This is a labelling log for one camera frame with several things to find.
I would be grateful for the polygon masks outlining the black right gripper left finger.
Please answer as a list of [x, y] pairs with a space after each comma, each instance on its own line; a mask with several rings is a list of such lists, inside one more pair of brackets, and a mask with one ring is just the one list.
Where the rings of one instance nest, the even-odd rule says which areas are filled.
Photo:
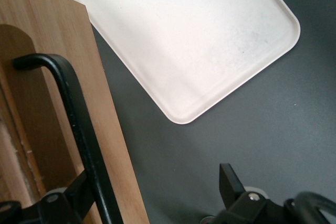
[[49, 192], [27, 208], [19, 201], [2, 201], [1, 223], [83, 223], [94, 202], [82, 172], [63, 192]]

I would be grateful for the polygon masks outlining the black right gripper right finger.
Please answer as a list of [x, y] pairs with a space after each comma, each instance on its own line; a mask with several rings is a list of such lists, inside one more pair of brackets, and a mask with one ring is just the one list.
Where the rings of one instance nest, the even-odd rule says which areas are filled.
[[255, 190], [246, 190], [230, 164], [219, 166], [225, 209], [205, 223], [288, 223], [285, 209]]

